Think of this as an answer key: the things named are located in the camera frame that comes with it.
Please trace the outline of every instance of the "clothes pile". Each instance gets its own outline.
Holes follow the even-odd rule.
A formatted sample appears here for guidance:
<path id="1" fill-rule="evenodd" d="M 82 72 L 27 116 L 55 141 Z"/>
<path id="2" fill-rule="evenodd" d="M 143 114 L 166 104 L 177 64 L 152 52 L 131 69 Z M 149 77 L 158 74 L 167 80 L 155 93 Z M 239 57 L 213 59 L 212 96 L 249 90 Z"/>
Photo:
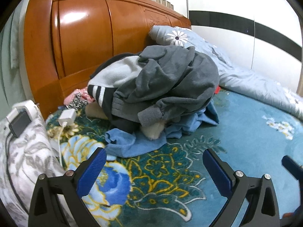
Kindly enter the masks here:
<path id="1" fill-rule="evenodd" d="M 153 45 L 137 54 L 116 55 L 100 65 L 91 75 L 87 92 L 103 112 L 101 117 L 115 127 L 107 132 L 108 150 L 115 145 L 111 154 L 130 157 L 134 153 L 125 153 L 118 145 L 127 151 L 134 144 L 162 146 L 167 137 L 179 138 L 182 131 L 201 122 L 218 124 L 212 103 L 218 85 L 216 64 L 195 47 Z"/>

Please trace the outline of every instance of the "teal floral blanket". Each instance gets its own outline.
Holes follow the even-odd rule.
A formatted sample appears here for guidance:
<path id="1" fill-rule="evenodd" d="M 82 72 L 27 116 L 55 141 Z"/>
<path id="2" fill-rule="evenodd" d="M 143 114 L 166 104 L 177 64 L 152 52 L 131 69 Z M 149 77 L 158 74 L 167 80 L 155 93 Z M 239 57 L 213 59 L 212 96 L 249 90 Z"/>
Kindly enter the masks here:
<path id="1" fill-rule="evenodd" d="M 220 124 L 202 124 L 191 135 L 168 139 L 158 150 L 107 162 L 89 195 L 82 198 L 100 226 L 207 227 L 226 198 L 208 175 L 202 154 L 212 148 L 234 170 L 248 176 L 271 175 L 280 215 L 298 205 L 297 181 L 281 166 L 289 155 L 303 164 L 303 126 L 276 108 L 222 90 L 214 97 Z M 61 111 L 49 119 L 47 131 L 57 139 Z M 106 120 L 77 112 L 75 124 L 61 137 L 64 169 L 75 170 L 97 147 L 105 147 Z M 234 223 L 238 226 L 247 202 Z"/>

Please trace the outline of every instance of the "white cable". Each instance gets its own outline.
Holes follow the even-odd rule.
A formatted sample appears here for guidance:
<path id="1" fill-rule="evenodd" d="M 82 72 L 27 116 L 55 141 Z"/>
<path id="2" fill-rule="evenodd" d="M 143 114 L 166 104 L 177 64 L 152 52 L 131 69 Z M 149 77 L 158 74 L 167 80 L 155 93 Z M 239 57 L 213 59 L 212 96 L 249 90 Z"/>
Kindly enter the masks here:
<path id="1" fill-rule="evenodd" d="M 66 127 L 66 125 L 67 125 L 67 121 L 64 121 L 63 123 L 62 123 L 62 128 L 61 128 L 61 131 L 60 131 L 60 133 L 59 133 L 59 137 L 58 137 L 58 147 L 59 147 L 59 162 L 60 162 L 60 165 L 63 167 L 63 165 L 62 165 L 62 155 L 61 155 L 61 146 L 60 146 L 60 140 L 61 140 L 61 135 L 62 135 L 62 132 L 63 132 L 63 130 L 64 130 L 64 128 Z"/>

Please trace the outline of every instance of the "pink fabric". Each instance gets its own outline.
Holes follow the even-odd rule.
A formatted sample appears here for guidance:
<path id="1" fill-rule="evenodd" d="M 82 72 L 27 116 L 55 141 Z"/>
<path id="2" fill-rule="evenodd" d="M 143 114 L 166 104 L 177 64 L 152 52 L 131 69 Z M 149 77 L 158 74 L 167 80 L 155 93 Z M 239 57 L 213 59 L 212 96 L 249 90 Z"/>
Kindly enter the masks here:
<path id="1" fill-rule="evenodd" d="M 91 98 L 87 93 L 87 87 L 84 89 L 75 89 L 69 96 L 64 99 L 64 105 L 67 106 L 74 99 L 75 95 L 81 93 L 81 98 L 88 101 L 88 103 L 94 102 L 94 98 Z"/>

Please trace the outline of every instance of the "blue gripper pad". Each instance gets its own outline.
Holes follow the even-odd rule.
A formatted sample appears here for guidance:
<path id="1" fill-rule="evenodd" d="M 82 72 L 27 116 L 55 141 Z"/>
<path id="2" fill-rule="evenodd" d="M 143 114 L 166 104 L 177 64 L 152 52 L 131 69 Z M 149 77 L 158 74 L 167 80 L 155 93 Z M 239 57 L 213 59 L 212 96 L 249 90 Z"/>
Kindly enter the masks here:
<path id="1" fill-rule="evenodd" d="M 81 198 L 88 195 L 93 187 L 97 177 L 106 163 L 106 151 L 103 148 L 97 148 L 91 157 L 86 161 L 87 167 L 78 179 L 77 194 Z"/>
<path id="2" fill-rule="evenodd" d="M 284 156 L 282 165 L 297 179 L 303 180 L 303 168 L 301 168 L 292 158 Z"/>
<path id="3" fill-rule="evenodd" d="M 229 198 L 232 194 L 232 181 L 227 176 L 225 171 L 221 168 L 217 160 L 210 153 L 209 149 L 205 150 L 202 155 L 203 164 L 207 169 L 210 177 L 214 181 L 220 194 Z"/>

